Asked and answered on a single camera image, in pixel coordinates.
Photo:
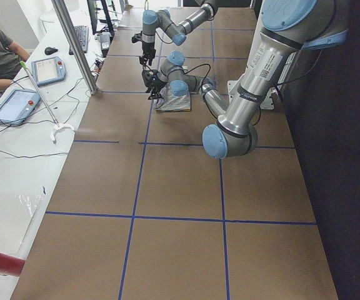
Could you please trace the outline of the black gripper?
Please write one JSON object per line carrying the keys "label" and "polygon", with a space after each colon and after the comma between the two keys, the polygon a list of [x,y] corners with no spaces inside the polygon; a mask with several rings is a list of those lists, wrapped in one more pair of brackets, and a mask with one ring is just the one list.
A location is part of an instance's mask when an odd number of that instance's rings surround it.
{"label": "black gripper", "polygon": [[139,56],[139,63],[142,66],[146,66],[146,63],[151,66],[155,58],[155,43],[154,42],[142,42],[142,56]]}
{"label": "black gripper", "polygon": [[161,99],[161,90],[166,86],[167,82],[159,79],[157,74],[152,75],[150,80],[150,88],[147,89],[149,93],[148,100],[159,100]]}

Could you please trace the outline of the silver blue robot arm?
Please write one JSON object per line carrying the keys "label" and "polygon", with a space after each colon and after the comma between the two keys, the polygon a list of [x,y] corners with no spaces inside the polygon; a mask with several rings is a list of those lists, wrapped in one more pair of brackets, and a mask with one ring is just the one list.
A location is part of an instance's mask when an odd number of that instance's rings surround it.
{"label": "silver blue robot arm", "polygon": [[265,1],[261,8],[262,28],[251,64],[239,78],[231,100],[225,100],[210,80],[186,74],[184,56],[171,52],[159,69],[151,69],[156,55],[157,29],[181,45],[186,36],[205,21],[212,20],[221,7],[219,1],[201,1],[199,9],[180,23],[166,10],[146,10],[142,31],[132,38],[141,41],[139,61],[142,78],[151,98],[160,97],[169,86],[175,96],[198,93],[216,122],[204,128],[202,143],[215,159],[242,156],[257,144],[258,134],[251,121],[268,91],[278,84],[288,57],[302,49],[325,49],[346,40],[349,1]]}
{"label": "silver blue robot arm", "polygon": [[132,43],[141,41],[142,55],[139,56],[140,64],[145,68],[156,56],[155,37],[156,29],[160,28],[171,41],[180,46],[186,40],[186,36],[206,21],[214,19],[219,1],[196,1],[200,8],[189,17],[176,24],[167,10],[145,10],[142,15],[142,31],[132,37]]}

